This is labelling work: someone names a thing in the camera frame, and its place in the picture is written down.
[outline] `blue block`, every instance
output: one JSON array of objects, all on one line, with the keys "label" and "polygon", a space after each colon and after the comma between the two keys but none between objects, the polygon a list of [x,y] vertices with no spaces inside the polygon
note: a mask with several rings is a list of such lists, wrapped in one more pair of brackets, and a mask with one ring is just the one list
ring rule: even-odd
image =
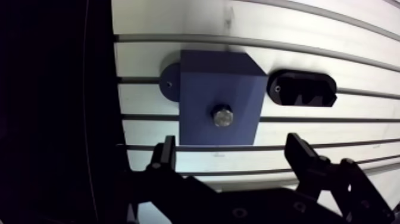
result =
[{"label": "blue block", "polygon": [[[267,76],[245,53],[182,51],[180,145],[252,145]],[[229,105],[233,123],[217,127],[214,106]]]}]

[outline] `screw hole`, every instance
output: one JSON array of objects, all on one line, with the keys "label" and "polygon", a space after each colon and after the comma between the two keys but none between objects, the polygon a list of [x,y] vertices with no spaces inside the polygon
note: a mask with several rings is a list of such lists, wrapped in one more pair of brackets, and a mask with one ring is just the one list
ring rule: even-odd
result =
[{"label": "screw hole", "polygon": [[247,216],[247,210],[242,208],[233,209],[232,214],[234,217],[241,219]]},{"label": "screw hole", "polygon": [[275,86],[275,92],[280,92],[280,86]]}]

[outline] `slatwall panel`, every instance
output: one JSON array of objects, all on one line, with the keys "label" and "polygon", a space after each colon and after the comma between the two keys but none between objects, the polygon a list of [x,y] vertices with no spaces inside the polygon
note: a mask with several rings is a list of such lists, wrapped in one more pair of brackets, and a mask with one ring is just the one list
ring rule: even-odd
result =
[{"label": "slatwall panel", "polygon": [[[179,61],[181,49],[205,49],[221,51],[217,44],[191,43],[117,43],[117,74],[121,77],[159,77],[163,68]],[[338,87],[366,91],[400,94],[397,82],[399,74],[334,58],[320,57],[265,48],[240,47],[269,73],[279,68],[326,72],[334,78]]]},{"label": "slatwall panel", "polygon": [[[167,100],[158,85],[119,85],[120,105],[123,114],[178,115],[179,104]],[[268,95],[262,105],[263,117],[357,117],[400,119],[400,102],[395,99],[338,94],[332,108],[283,107],[275,104]]]},{"label": "slatwall panel", "polygon": [[[368,160],[375,157],[393,156],[399,154],[400,142],[359,145],[353,147],[319,148],[316,152],[328,157],[332,163],[340,163],[342,158],[352,157],[356,161]],[[152,151],[130,150],[130,167],[132,170],[144,170],[150,163]],[[394,158],[390,161],[380,161],[379,165],[400,161]],[[289,164],[284,158],[283,150],[273,151],[215,151],[177,153],[176,170],[182,173],[215,173],[241,172],[254,170],[288,169]]]},{"label": "slatwall panel", "polygon": [[[345,15],[350,20],[356,19],[361,25],[337,21],[330,14],[322,17],[318,13],[304,12],[315,7]],[[218,35],[278,41],[328,49],[400,67],[400,37],[397,36],[400,35],[400,28],[396,25],[400,9],[381,0],[118,0],[112,2],[112,10],[114,33],[117,35]],[[151,157],[150,146],[162,142],[166,135],[176,135],[179,141],[179,124],[175,121],[179,105],[162,96],[157,78],[167,65],[180,60],[181,49],[246,52],[265,73],[279,68],[318,71],[331,75],[339,89],[400,95],[397,68],[393,71],[330,57],[250,46],[179,41],[117,42],[115,58],[117,74],[121,78],[118,90],[121,112],[125,115],[126,143],[132,149],[128,151],[132,170],[145,168]],[[195,151],[179,151],[177,171],[183,175],[194,175],[209,186],[224,190],[237,189],[237,186],[264,188],[274,181],[293,179],[294,174],[288,171],[290,167],[279,149],[285,144],[289,132],[297,132],[310,144],[336,144],[316,149],[334,163],[343,157],[361,161],[363,169],[399,163],[399,141],[365,143],[400,139],[398,120],[342,123],[333,120],[268,121],[273,117],[400,119],[400,101],[397,99],[349,94],[338,94],[337,97],[332,108],[282,107],[265,97],[261,116],[266,118],[266,122],[258,125],[254,146],[278,146],[278,149],[229,151],[215,148],[214,151],[201,151],[198,148]],[[346,145],[350,142],[364,143]],[[392,181],[398,172],[393,170],[370,176],[391,207],[400,200],[396,191],[400,182]],[[318,202],[337,211],[332,198],[325,194]],[[142,211],[152,216],[144,223],[157,222],[151,205]]]},{"label": "slatwall panel", "polygon": [[[176,135],[178,122],[123,121],[129,145],[155,145],[166,135]],[[400,136],[400,123],[259,123],[254,145],[284,145],[286,135],[296,132],[310,144],[393,139]]]},{"label": "slatwall panel", "polygon": [[399,9],[388,4],[391,0],[290,0],[300,4],[319,7],[339,14],[347,15],[352,18],[381,27],[392,33],[400,35],[400,27],[396,22],[400,20]]}]

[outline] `horizontal groove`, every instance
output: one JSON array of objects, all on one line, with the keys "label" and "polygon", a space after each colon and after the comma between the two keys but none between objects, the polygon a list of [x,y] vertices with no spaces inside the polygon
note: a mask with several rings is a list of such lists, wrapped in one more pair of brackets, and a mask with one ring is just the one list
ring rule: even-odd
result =
[{"label": "horizontal groove", "polygon": [[[366,23],[362,20],[358,20],[356,18],[352,18],[350,16],[347,15],[343,15],[343,14],[339,14],[339,13],[335,13],[333,11],[329,11],[329,10],[325,10],[323,8],[319,8],[319,7],[314,7],[314,6],[310,6],[310,5],[305,5],[302,3],[297,3],[297,2],[292,2],[292,1],[283,1],[283,0],[239,0],[242,2],[250,2],[250,3],[256,3],[256,4],[262,4],[262,5],[271,5],[271,6],[275,6],[275,7],[280,7],[280,8],[287,8],[290,10],[296,10],[296,11],[300,11],[303,13],[310,13],[310,14],[314,14],[314,15],[319,15],[325,18],[330,18],[332,20],[336,20],[336,21],[341,21],[343,23],[347,23],[353,26],[357,26],[359,28],[365,29],[365,30],[369,30],[371,32],[380,34],[382,36],[385,36],[387,38],[391,38],[395,41],[399,41],[400,42],[400,36],[397,35],[396,33],[392,33],[388,30],[382,29],[378,26],[372,25],[370,23]],[[399,3],[396,2],[395,0],[385,0],[386,2],[399,7]]]},{"label": "horizontal groove", "polygon": [[118,77],[120,84],[157,84],[160,82],[159,77]]},{"label": "horizontal groove", "polygon": [[[159,84],[159,77],[118,77],[119,84]],[[400,99],[400,95],[384,92],[365,91],[360,89],[338,88],[338,94],[357,95],[363,97],[377,97],[386,99]]]},{"label": "horizontal groove", "polygon": [[[390,157],[375,158],[372,160],[357,161],[357,164],[360,165],[377,161],[385,161],[393,158],[400,158],[400,154],[393,155]],[[292,171],[293,171],[292,169],[274,169],[274,170],[251,170],[251,171],[228,171],[228,172],[181,172],[179,174],[181,174],[182,176],[237,176],[237,175],[264,175],[273,173],[288,173]]]},{"label": "horizontal groove", "polygon": [[400,9],[400,2],[396,1],[396,0],[384,0],[385,2],[393,5],[394,7]]},{"label": "horizontal groove", "polygon": [[[123,120],[177,122],[179,115],[122,114]],[[338,118],[338,117],[260,117],[261,123],[400,123],[400,119]]]},{"label": "horizontal groove", "polygon": [[[384,140],[373,140],[373,141],[360,141],[360,142],[337,142],[337,143],[325,143],[325,144],[311,144],[314,149],[318,148],[337,148],[337,147],[353,147],[360,145],[375,145],[375,144],[386,144],[400,142],[400,138],[395,139],[384,139]],[[147,145],[127,145],[127,150],[132,151],[153,151],[154,146]],[[283,150],[284,145],[272,145],[272,146],[244,146],[244,147],[187,147],[178,146],[177,151],[179,152],[247,152],[247,151],[278,151]]]},{"label": "horizontal groove", "polygon": [[313,54],[323,57],[336,58],[355,63],[366,64],[381,69],[400,72],[400,67],[381,61],[371,60],[356,55],[346,54],[313,46],[267,41],[262,39],[239,38],[233,36],[216,35],[186,35],[186,34],[123,34],[116,36],[117,42],[185,42],[185,43],[220,43],[225,45],[251,46],[256,48],[270,48],[283,51],[293,51],[304,54]]},{"label": "horizontal groove", "polygon": [[357,95],[363,97],[378,97],[386,99],[400,99],[400,95],[386,94],[384,92],[365,91],[360,89],[338,88],[338,94]]},{"label": "horizontal groove", "polygon": [[[400,169],[400,163],[393,163],[378,167],[363,169],[366,175],[376,175],[379,173],[389,172]],[[278,188],[282,186],[296,185],[299,183],[297,178],[284,178],[267,181],[205,181],[208,186],[222,191],[244,191],[255,189]]]}]

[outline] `white wall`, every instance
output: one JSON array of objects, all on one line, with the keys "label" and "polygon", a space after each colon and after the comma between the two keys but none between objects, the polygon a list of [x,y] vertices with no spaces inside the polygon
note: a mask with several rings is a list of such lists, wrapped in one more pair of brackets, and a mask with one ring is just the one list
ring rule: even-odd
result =
[{"label": "white wall", "polygon": [[[400,35],[400,9],[381,0],[292,0],[324,8],[379,26]],[[329,49],[400,66],[400,42],[350,24],[287,8],[229,0],[115,0],[112,2],[115,34],[227,35]],[[224,45],[207,43],[116,43],[117,73],[121,77],[158,77],[168,62],[179,61],[181,49],[222,51]],[[322,71],[338,87],[400,94],[400,74],[394,71],[333,58],[273,49],[233,46],[247,52],[266,72],[285,67]],[[124,114],[178,115],[178,105],[165,99],[157,85],[119,85]],[[400,101],[338,94],[332,108],[281,107],[265,97],[262,116],[400,119]],[[400,138],[400,123],[260,123],[254,145],[284,145],[288,132],[312,144]],[[131,120],[123,122],[127,144],[155,145],[166,135],[179,135],[178,122]],[[317,150],[333,162],[343,157],[365,160],[399,154],[400,143]],[[129,151],[133,170],[142,170],[151,152]],[[399,159],[364,164],[363,168],[399,162]],[[288,168],[281,151],[179,152],[180,172],[228,172]],[[399,171],[370,176],[391,207],[400,201]],[[207,182],[248,182],[291,178],[293,174],[201,176]],[[323,194],[320,202],[335,210]],[[152,209],[142,208],[144,213]],[[155,218],[142,223],[163,223]]]}]

